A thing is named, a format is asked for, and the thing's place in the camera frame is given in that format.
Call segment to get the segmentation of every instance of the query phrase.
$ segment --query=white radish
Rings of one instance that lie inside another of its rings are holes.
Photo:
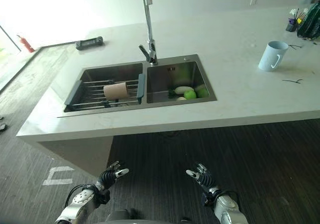
[[[189,90],[194,91],[194,89],[190,86],[179,86],[176,89],[174,89],[174,92],[177,95],[183,95],[186,91],[189,91]]]
[[[183,100],[187,100],[186,98],[184,98],[183,96],[179,97],[176,99],[177,101],[183,101]]]

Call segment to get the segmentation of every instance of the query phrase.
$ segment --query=glass door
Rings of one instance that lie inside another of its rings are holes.
[[[12,61],[20,48],[0,25],[0,78],[7,73],[12,66]]]

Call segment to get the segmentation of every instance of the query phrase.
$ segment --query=floor marking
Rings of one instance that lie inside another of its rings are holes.
[[[71,184],[72,178],[69,179],[52,179],[52,177],[54,176],[54,174],[56,172],[66,172],[66,171],[74,171],[74,169],[72,169],[69,166],[57,166],[57,167],[52,167],[49,171],[49,175],[48,178],[46,180],[43,181],[42,185],[43,186],[50,186],[50,185],[66,185],[66,184]]]

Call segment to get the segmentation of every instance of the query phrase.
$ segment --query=pen holder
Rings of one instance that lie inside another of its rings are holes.
[[[297,29],[297,20],[289,18],[289,23],[286,26],[286,31],[293,33]]]

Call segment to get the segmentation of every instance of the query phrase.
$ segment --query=white countertop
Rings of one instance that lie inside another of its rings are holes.
[[[217,101],[57,118],[83,68],[144,60],[146,24],[95,30],[106,46],[75,52],[17,136],[57,141],[320,118],[320,43],[285,31],[290,8],[221,12],[153,24],[158,58],[198,54]],[[289,48],[279,69],[258,63],[269,41]],[[303,79],[301,84],[282,80]]]

